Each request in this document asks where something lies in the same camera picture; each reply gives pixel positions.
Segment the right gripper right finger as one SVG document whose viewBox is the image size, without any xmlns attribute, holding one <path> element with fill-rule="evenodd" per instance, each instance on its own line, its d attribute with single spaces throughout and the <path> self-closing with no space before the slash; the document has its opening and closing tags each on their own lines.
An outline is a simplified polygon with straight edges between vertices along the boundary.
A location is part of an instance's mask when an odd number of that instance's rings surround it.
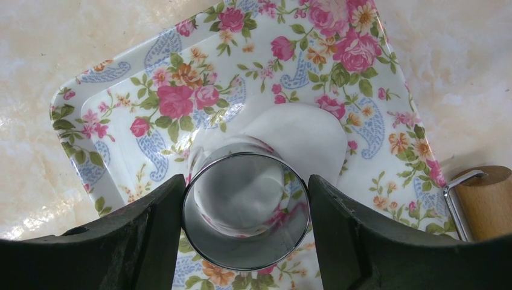
<svg viewBox="0 0 512 290">
<path fill-rule="evenodd" d="M 319 175 L 308 182 L 323 289 L 510 289 L 511 236 L 462 242 L 396 222 Z"/>
</svg>

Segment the wooden dough roller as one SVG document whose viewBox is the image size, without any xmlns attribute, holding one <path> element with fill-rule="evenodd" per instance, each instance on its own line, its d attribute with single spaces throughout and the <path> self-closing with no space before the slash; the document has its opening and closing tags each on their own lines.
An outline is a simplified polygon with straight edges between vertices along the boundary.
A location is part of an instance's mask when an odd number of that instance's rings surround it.
<svg viewBox="0 0 512 290">
<path fill-rule="evenodd" d="M 457 174 L 443 196 L 459 239 L 480 242 L 511 234 L 511 169 L 479 166 Z"/>
</svg>

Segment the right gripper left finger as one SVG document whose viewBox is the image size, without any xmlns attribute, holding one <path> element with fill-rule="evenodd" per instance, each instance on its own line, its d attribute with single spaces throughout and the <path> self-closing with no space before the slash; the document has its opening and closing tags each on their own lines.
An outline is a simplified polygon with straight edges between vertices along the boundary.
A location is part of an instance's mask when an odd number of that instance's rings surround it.
<svg viewBox="0 0 512 290">
<path fill-rule="evenodd" d="M 2 289 L 171 289 L 185 179 L 62 235 L 1 240 Z"/>
</svg>

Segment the white dough ball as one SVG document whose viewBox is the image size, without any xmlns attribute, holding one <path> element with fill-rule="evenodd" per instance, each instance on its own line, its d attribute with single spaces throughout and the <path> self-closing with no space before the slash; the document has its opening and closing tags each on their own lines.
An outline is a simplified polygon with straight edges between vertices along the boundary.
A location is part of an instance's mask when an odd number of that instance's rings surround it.
<svg viewBox="0 0 512 290">
<path fill-rule="evenodd" d="M 333 114 L 312 105 L 286 103 L 267 109 L 234 133 L 210 135 L 194 144 L 188 157 L 189 171 L 195 174 L 209 154 L 238 142 L 272 149 L 305 181 L 319 175 L 333 185 L 338 183 L 348 146 Z"/>
</svg>

